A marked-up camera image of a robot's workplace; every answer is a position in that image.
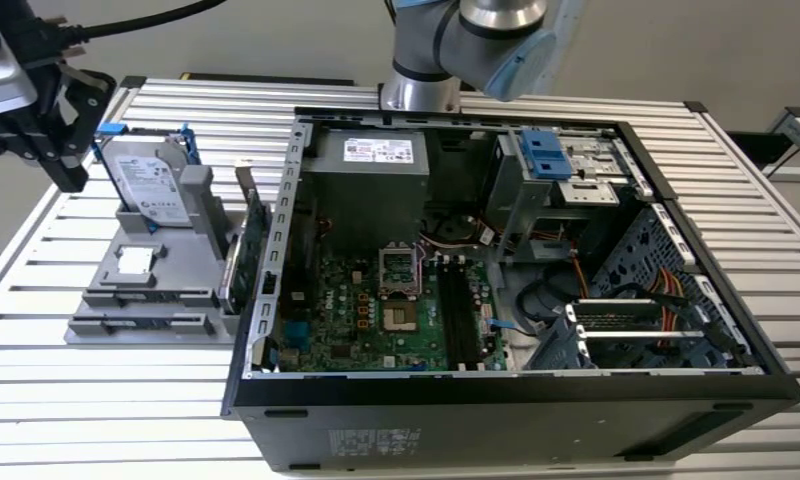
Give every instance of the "barcode sticker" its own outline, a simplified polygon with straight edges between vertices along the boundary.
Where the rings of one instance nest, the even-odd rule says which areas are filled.
[[[343,161],[369,163],[414,163],[412,140],[350,138],[343,142]]]
[[[492,239],[494,238],[494,230],[489,227],[485,227],[482,230],[482,234],[480,234],[480,243],[484,245],[489,245],[492,243]]]

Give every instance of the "gray wall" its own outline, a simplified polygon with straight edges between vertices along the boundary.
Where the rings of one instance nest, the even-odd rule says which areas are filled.
[[[765,129],[800,105],[800,0],[588,0],[553,94],[698,100]]]
[[[150,15],[194,0],[29,0],[39,16],[85,26]],[[382,81],[393,30],[379,0],[227,0],[153,29],[94,40],[71,65],[115,76],[182,72]]]

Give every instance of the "motherboard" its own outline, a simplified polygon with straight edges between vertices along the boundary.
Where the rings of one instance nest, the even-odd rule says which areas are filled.
[[[500,334],[486,325],[493,308],[482,263],[409,258],[406,274],[408,261],[391,250],[369,259],[322,256],[313,301],[283,323],[282,371],[504,368]],[[387,293],[385,276],[416,284],[414,294]]]

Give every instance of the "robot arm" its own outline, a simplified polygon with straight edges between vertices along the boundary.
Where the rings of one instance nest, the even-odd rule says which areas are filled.
[[[81,160],[117,85],[75,70],[65,57],[93,38],[127,33],[199,13],[225,0],[106,25],[61,26],[26,0],[0,0],[0,155],[41,165],[63,192],[82,191]],[[529,90],[553,49],[541,30],[545,0],[394,0],[394,73],[379,92],[383,109],[458,111],[460,80],[508,101]],[[67,123],[63,95],[77,112]]]
[[[386,110],[458,111],[460,80],[501,101],[525,94],[554,49],[545,0],[394,0]]]
[[[93,38],[126,33],[185,18],[223,3],[202,0],[169,12],[94,27],[42,20],[26,0],[0,0],[0,155],[6,151],[41,165],[63,192],[87,180],[81,160],[114,94],[115,80],[73,69],[65,57]],[[58,98],[75,110],[67,123]]]

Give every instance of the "metal frame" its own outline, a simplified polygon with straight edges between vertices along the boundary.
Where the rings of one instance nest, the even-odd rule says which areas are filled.
[[[178,128],[187,120],[197,130],[202,161],[214,167],[213,191],[227,209],[245,208],[234,165],[253,168],[261,198],[274,199],[294,106],[375,105],[373,89],[343,86],[149,80],[131,93],[121,120],[147,128]],[[750,181],[760,174],[724,149],[717,139],[725,134],[705,127],[706,116],[680,102],[530,96],[501,104],[474,93],[464,94],[464,112],[630,124],[761,329],[800,377],[800,227],[785,219],[796,214],[780,209],[772,187]],[[270,476],[245,428],[214,419],[229,349],[63,345],[66,313],[77,306],[78,290],[114,234],[114,190],[98,165],[90,175],[82,194],[49,192],[0,259],[0,476],[21,472],[35,478],[141,478],[162,468],[185,478],[257,472]],[[34,401],[17,403],[21,398]],[[800,480],[800,406],[676,464],[406,474],[594,479],[653,474],[670,480],[792,475]]]

